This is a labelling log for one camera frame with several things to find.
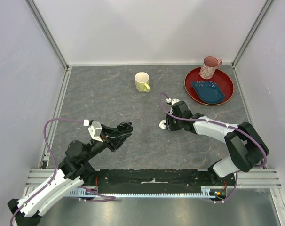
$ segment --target floor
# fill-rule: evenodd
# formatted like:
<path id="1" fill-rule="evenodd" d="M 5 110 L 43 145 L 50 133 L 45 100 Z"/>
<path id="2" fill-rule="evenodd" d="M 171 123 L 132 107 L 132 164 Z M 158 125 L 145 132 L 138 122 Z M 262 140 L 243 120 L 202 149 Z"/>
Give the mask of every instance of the floor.
<path id="1" fill-rule="evenodd" d="M 184 78 L 199 65 L 94 66 L 73 67 L 60 117 L 90 119 L 116 127 L 123 121 L 133 123 L 132 136 L 115 153 L 104 150 L 91 160 L 96 169 L 207 169 L 226 157 L 222 142 L 189 132 L 169 132 L 159 128 L 165 119 L 158 104 L 158 94 L 184 100 L 192 113 L 211 119 L 240 124 L 247 121 L 242 98 L 231 65 L 223 65 L 235 85 L 230 101 L 220 106 L 204 106 L 192 100 L 184 89 Z M 150 76 L 150 92 L 139 93 L 134 76 Z M 55 159 L 60 163 L 73 140 L 87 143 L 87 127 L 59 122 L 53 142 Z"/>
<path id="2" fill-rule="evenodd" d="M 202 199 L 123 198 L 83 203 L 63 198 L 39 226 L 280 226 L 270 192 L 237 190 L 224 204 Z"/>

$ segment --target red tray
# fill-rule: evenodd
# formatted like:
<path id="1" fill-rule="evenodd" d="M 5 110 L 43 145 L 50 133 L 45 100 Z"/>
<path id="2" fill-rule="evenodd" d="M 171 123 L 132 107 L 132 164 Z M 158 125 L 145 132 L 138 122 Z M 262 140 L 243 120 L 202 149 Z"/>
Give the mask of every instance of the red tray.
<path id="1" fill-rule="evenodd" d="M 200 68 L 201 67 L 197 67 L 197 68 L 191 70 L 187 74 L 187 76 L 185 77 L 184 87 L 185 87 L 185 90 L 188 92 L 189 96 L 202 105 L 215 106 L 215 105 L 224 104 L 225 102 L 229 101 L 229 99 L 232 97 L 233 91 L 234 91 L 233 82 L 230 79 L 230 77 L 226 73 L 224 73 L 223 71 L 216 69 L 216 71 L 214 72 L 214 76 L 211 79 L 208 79 L 208 80 L 202 79 L 199 75 Z M 217 104 L 208 104 L 208 103 L 202 101 L 198 97 L 196 91 L 193 88 L 193 85 L 191 84 L 193 81 L 213 81 L 213 82 L 217 83 L 219 85 L 222 93 L 225 94 L 225 98 Z"/>

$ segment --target gray table surface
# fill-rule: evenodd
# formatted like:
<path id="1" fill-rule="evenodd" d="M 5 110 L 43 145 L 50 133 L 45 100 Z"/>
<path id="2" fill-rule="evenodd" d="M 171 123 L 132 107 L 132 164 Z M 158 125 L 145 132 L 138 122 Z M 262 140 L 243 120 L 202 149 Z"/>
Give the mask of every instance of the gray table surface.
<path id="1" fill-rule="evenodd" d="M 158 104 L 160 92 L 184 100 L 193 113 L 227 123 L 247 121 L 242 98 L 231 65 L 220 69 L 235 85 L 233 97 L 219 106 L 204 106 L 192 100 L 184 89 L 184 78 L 199 65 L 94 66 L 73 67 L 60 117 L 90 119 L 116 127 L 131 121 L 132 136 L 115 153 L 104 150 L 90 162 L 96 169 L 207 169 L 226 157 L 226 145 L 210 137 L 184 130 L 169 132 L 159 128 L 165 113 Z M 150 76 L 150 92 L 139 93 L 134 76 L 146 72 Z M 53 142 L 55 159 L 60 163 L 73 140 L 87 143 L 87 127 L 59 122 Z"/>

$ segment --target blue plate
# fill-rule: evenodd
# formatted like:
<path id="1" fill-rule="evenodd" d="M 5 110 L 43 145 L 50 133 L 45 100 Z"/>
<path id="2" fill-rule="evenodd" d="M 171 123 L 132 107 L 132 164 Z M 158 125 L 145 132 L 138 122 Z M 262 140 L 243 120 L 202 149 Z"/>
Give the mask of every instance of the blue plate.
<path id="1" fill-rule="evenodd" d="M 191 84 L 198 97 L 208 104 L 217 104 L 225 98 L 217 83 L 213 81 L 193 81 Z"/>

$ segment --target pink mug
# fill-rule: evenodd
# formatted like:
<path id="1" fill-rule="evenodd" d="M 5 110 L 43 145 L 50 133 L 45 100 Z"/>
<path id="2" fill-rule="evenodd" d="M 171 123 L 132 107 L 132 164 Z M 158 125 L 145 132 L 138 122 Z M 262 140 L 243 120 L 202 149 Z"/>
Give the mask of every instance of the pink mug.
<path id="1" fill-rule="evenodd" d="M 222 63 L 223 61 L 221 59 L 218 60 L 212 56 L 206 57 L 200 69 L 200 76 L 203 79 L 211 79 L 214 75 L 215 70 L 219 68 Z"/>

